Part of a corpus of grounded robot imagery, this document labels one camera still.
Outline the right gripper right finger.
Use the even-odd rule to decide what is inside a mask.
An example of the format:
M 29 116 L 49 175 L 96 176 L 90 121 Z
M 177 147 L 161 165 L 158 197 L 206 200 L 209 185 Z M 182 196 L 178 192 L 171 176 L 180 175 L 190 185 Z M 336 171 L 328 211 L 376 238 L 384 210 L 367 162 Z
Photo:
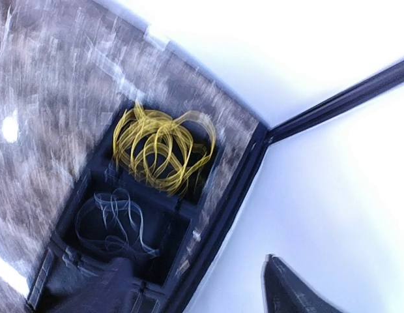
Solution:
M 265 312 L 339 312 L 310 288 L 280 257 L 266 255 L 262 272 Z

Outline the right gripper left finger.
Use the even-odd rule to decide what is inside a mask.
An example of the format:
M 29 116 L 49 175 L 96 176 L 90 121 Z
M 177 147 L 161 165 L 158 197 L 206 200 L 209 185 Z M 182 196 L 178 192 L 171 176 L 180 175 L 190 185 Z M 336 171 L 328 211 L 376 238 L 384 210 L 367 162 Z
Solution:
M 59 266 L 46 284 L 46 312 L 131 312 L 133 265 L 115 258 L 95 275 Z

